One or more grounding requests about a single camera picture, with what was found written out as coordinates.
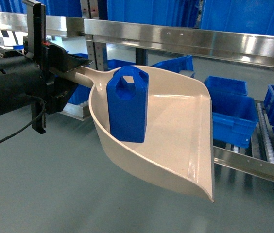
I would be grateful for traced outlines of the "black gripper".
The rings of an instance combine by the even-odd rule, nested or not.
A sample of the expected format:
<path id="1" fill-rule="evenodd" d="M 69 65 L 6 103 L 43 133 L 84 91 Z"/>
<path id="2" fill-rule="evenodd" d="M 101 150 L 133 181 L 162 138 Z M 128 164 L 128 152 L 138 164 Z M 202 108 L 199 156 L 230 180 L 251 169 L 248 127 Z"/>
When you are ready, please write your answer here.
<path id="1" fill-rule="evenodd" d="M 27 8 L 28 35 L 23 38 L 24 54 L 34 65 L 29 69 L 26 84 L 30 90 L 26 95 L 31 103 L 32 128 L 45 133 L 45 114 L 63 111 L 78 84 L 52 73 L 54 68 L 65 68 L 71 72 L 88 66 L 93 60 L 68 54 L 62 47 L 46 40 L 45 5 L 36 0 L 24 0 Z"/>

